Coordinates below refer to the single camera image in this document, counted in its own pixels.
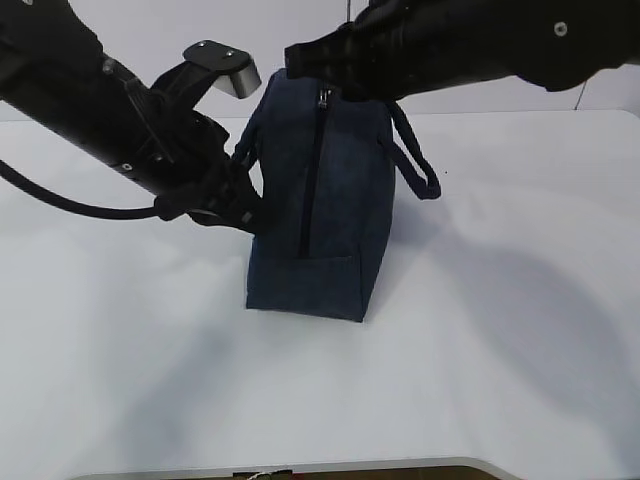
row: black cable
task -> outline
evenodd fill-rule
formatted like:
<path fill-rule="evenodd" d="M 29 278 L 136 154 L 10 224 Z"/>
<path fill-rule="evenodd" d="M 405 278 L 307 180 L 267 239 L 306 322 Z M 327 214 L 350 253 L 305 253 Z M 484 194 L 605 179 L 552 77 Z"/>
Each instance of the black cable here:
<path fill-rule="evenodd" d="M 580 96 L 578 97 L 578 103 L 576 103 L 576 108 L 574 108 L 574 111 L 578 111 L 578 108 L 580 108 L 580 104 L 582 103 L 582 97 L 584 97 L 584 92 L 587 90 L 587 86 L 589 85 L 589 80 L 587 80 L 586 82 L 584 82 L 584 84 L 582 85 L 582 90 L 580 91 Z"/>
<path fill-rule="evenodd" d="M 84 217 L 99 218 L 102 220 L 143 220 L 158 216 L 158 211 L 153 207 L 135 210 L 115 210 L 111 208 L 92 207 L 83 203 L 74 202 L 33 183 L 2 160 L 0 160 L 0 177 L 41 202 Z"/>

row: zipper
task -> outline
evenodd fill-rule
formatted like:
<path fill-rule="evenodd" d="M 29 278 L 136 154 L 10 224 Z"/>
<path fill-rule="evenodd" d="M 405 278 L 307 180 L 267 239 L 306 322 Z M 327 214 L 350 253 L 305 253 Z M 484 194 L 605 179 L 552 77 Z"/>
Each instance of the zipper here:
<path fill-rule="evenodd" d="M 331 93 L 331 90 L 326 85 L 321 84 L 316 108 L 316 133 L 313 140 L 313 156 L 311 157 L 311 163 L 309 164 L 309 170 L 307 172 L 307 185 L 302 207 L 300 250 L 298 254 L 300 258 L 309 258 L 310 255 L 313 205 L 318 188 L 318 172 L 320 170 L 324 133 L 331 107 Z"/>

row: white wall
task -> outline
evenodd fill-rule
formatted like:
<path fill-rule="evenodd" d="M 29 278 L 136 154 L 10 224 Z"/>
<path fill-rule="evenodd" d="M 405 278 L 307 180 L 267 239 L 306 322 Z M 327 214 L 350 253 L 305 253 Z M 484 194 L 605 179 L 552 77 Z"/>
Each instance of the white wall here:
<path fill-rule="evenodd" d="M 640 116 L 640 67 L 605 70 L 589 81 L 582 102 L 585 110 L 627 110 Z"/>

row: white surface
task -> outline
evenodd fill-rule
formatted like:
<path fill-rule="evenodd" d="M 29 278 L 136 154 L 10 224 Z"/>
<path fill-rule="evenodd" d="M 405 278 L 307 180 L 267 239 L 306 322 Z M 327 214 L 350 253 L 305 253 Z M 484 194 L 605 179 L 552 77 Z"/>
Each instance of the white surface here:
<path fill-rule="evenodd" d="M 580 104 L 584 110 L 627 110 L 640 116 L 640 66 L 627 65 L 619 70 L 605 70 L 595 76 Z"/>
<path fill-rule="evenodd" d="M 147 85 L 183 61 L 182 52 L 211 39 L 250 52 L 266 84 L 284 65 L 284 49 L 319 38 L 344 22 L 345 0 L 70 0 L 105 52 Z M 262 90 L 238 101 L 212 90 L 198 107 L 217 118 L 247 117 Z M 0 120 L 24 118 L 0 103 Z"/>
<path fill-rule="evenodd" d="M 243 234 L 76 218 L 0 185 L 0 478 L 639 477 L 639 121 L 413 123 L 445 196 L 400 186 L 364 325 L 244 311 Z M 61 193 L 151 202 L 33 124 L 0 138 L 0 158 Z"/>

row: bag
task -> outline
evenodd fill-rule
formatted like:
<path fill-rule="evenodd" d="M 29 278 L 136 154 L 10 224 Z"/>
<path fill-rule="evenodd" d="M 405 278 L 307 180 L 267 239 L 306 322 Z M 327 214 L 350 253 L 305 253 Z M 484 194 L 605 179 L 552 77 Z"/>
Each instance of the bag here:
<path fill-rule="evenodd" d="M 428 182 L 393 140 L 391 119 Z M 395 103 L 343 101 L 277 72 L 233 160 L 260 161 L 270 227 L 255 237 L 247 308 L 363 321 L 389 240 L 395 166 L 420 199 L 441 196 Z"/>

